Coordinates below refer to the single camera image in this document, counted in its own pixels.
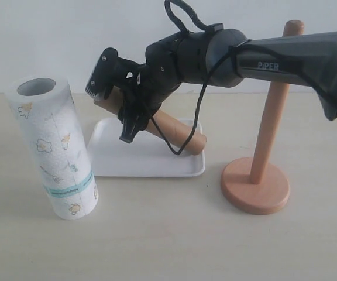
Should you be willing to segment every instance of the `wooden base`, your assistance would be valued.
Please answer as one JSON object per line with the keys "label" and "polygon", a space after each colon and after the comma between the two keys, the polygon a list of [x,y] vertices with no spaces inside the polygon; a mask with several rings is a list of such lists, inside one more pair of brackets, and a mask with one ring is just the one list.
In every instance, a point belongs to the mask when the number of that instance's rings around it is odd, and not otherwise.
{"label": "wooden base", "polygon": [[290,185],[284,173],[268,164],[262,183],[250,182],[253,158],[237,159],[222,173],[222,192],[227,200],[244,212],[268,215],[280,211],[288,201]]}

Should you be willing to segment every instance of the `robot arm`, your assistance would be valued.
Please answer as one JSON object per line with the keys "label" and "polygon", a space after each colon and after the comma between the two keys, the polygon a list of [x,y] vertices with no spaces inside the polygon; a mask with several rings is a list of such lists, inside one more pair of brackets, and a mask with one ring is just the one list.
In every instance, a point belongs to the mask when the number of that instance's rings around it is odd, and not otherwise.
{"label": "robot arm", "polygon": [[[183,8],[202,32],[189,32],[170,3]],[[96,100],[108,98],[114,86],[121,89],[121,140],[131,143],[182,83],[203,85],[199,102],[207,85],[231,88],[245,78],[312,87],[327,119],[337,118],[337,32],[250,40],[223,24],[204,25],[182,0],[165,0],[165,8],[178,33],[148,46],[144,64],[107,48],[88,82],[87,93]]]}

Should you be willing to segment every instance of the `paper towel core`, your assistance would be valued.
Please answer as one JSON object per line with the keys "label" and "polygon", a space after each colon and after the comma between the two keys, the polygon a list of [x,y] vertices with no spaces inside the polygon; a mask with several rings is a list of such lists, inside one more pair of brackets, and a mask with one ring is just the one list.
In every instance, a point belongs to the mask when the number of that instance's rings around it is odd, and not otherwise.
{"label": "paper towel core", "polygon": [[26,97],[32,95],[43,95],[54,89],[56,82],[50,78],[37,78],[27,81],[19,86],[17,92]]}

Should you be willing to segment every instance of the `wooden paper towel holder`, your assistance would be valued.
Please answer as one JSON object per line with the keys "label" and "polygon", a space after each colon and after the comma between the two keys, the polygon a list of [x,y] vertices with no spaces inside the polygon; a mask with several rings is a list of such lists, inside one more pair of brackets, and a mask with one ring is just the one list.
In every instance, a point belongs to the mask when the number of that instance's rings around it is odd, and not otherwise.
{"label": "wooden paper towel holder", "polygon": [[[290,20],[284,27],[283,37],[303,32],[302,21]],[[289,84],[270,83],[254,157],[234,160],[222,172],[222,193],[231,204],[249,214],[276,213],[287,204],[290,195],[287,177],[269,163],[289,88]]]}

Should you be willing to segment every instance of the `cardboard tube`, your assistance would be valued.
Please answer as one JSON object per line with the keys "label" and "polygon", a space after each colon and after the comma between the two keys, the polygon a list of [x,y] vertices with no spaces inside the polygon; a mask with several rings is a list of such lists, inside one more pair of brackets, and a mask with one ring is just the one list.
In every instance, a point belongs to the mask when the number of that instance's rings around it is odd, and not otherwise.
{"label": "cardboard tube", "polygon": [[[94,101],[94,104],[117,115],[123,104],[123,96],[119,92],[119,89],[114,87],[107,100]],[[183,124],[161,110],[158,110],[153,118],[166,136],[168,142],[178,148],[183,145],[191,133],[192,127]],[[162,139],[152,121],[149,121],[146,131]],[[207,137],[196,132],[185,147],[185,150],[192,155],[199,155],[204,150],[206,142]]]}
{"label": "cardboard tube", "polygon": [[[283,37],[302,35],[303,32],[302,21],[290,20],[284,27]],[[286,83],[270,83],[250,171],[250,181],[253,184],[260,184],[263,180],[289,89],[290,85]]]}

